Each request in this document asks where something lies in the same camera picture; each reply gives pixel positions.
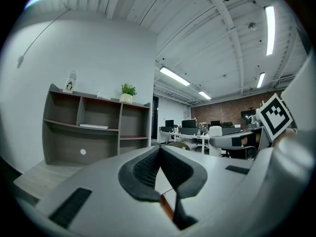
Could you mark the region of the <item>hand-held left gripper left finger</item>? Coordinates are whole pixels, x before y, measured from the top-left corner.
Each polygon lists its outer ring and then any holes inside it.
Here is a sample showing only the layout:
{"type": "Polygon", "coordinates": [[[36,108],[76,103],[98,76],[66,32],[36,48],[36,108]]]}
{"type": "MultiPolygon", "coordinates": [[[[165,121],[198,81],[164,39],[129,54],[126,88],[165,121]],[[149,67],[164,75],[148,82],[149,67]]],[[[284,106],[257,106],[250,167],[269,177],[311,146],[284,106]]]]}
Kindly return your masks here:
{"type": "Polygon", "coordinates": [[[119,183],[129,160],[158,149],[151,146],[97,161],[60,183],[36,205],[48,219],[80,237],[170,237],[179,233],[159,202],[134,199],[119,183]]]}

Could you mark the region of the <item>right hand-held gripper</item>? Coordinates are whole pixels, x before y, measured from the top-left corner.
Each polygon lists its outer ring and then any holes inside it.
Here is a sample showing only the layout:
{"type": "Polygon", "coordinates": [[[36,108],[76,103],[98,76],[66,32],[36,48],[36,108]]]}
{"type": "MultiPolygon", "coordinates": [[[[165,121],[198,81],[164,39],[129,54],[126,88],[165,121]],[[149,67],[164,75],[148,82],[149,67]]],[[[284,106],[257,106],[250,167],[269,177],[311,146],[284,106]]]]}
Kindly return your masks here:
{"type": "MultiPolygon", "coordinates": [[[[269,138],[275,140],[294,122],[299,131],[316,129],[316,57],[311,55],[290,85],[278,97],[274,94],[256,112],[269,138]]],[[[209,139],[216,148],[241,148],[239,135],[215,136],[209,139]]]]}

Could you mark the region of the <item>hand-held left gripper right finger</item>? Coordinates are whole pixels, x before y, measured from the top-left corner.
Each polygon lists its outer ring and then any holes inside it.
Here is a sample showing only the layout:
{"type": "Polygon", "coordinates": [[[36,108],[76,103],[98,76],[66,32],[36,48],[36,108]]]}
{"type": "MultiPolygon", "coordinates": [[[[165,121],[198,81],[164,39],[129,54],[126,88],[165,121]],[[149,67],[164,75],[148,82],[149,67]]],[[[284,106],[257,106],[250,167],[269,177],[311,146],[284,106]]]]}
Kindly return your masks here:
{"type": "Polygon", "coordinates": [[[160,147],[160,168],[174,192],[172,220],[161,231],[239,231],[249,201],[243,192],[252,162],[221,158],[173,146],[160,147]]]}

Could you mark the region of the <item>person's right hand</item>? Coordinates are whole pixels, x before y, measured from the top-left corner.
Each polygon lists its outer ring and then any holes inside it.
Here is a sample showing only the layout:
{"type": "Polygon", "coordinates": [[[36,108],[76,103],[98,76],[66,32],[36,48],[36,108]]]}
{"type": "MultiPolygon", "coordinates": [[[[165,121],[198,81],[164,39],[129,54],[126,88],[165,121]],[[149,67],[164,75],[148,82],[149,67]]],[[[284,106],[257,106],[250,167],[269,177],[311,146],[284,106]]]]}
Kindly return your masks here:
{"type": "Polygon", "coordinates": [[[261,135],[259,134],[251,134],[247,136],[243,136],[241,138],[241,144],[243,146],[258,146],[260,143],[261,135]]]}

